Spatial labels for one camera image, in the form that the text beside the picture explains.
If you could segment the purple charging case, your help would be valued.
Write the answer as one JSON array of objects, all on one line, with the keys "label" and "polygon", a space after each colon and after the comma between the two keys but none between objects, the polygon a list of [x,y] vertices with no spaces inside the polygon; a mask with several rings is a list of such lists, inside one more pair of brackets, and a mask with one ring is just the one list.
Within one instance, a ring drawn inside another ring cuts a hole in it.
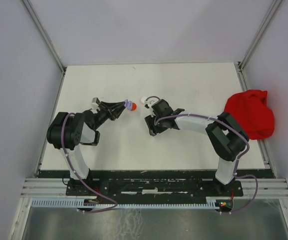
[{"label": "purple charging case", "polygon": [[131,111],[133,109],[133,102],[131,100],[126,99],[124,101],[124,106],[125,106],[126,109]]}]

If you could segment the white charging case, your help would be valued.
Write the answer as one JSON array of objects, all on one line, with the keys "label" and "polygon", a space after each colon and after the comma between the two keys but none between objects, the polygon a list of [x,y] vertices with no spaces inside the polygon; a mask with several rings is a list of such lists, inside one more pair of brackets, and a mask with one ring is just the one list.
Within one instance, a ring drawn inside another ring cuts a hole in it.
[{"label": "white charging case", "polygon": [[145,96],[142,97],[142,98],[140,99],[140,102],[141,102],[143,105],[145,105],[145,104],[146,104],[146,97],[145,97]]}]

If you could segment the orange charging case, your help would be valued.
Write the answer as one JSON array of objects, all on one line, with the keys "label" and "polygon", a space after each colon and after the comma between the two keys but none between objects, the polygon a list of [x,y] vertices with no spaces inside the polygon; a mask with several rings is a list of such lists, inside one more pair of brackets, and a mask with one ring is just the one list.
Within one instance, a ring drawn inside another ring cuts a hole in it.
[{"label": "orange charging case", "polygon": [[134,110],[136,110],[136,108],[137,108],[137,105],[136,105],[136,103],[133,102],[132,105],[131,105],[130,110],[134,111]]}]

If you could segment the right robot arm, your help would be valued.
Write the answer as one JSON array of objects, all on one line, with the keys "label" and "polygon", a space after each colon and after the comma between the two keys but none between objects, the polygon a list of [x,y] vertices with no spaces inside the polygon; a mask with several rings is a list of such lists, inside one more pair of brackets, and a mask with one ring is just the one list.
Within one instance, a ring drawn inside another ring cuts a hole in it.
[{"label": "right robot arm", "polygon": [[219,156],[213,190],[220,196],[227,194],[236,178],[240,158],[250,149],[249,137],[234,117],[228,112],[211,117],[183,108],[173,110],[166,100],[157,96],[142,97],[141,102],[150,111],[145,122],[151,136],[168,129],[189,130],[208,136]]}]

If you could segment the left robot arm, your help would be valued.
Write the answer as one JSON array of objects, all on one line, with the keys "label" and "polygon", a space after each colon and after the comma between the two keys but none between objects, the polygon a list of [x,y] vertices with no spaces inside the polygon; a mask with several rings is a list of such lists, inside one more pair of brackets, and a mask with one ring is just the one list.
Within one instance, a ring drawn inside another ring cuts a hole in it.
[{"label": "left robot arm", "polygon": [[58,112],[47,130],[47,141],[62,154],[70,171],[70,178],[80,180],[77,189],[83,195],[94,191],[94,182],[88,179],[87,166],[80,146],[96,146],[100,140],[99,127],[107,120],[114,121],[125,110],[132,109],[132,102],[103,102],[93,98],[91,108],[83,112]]}]

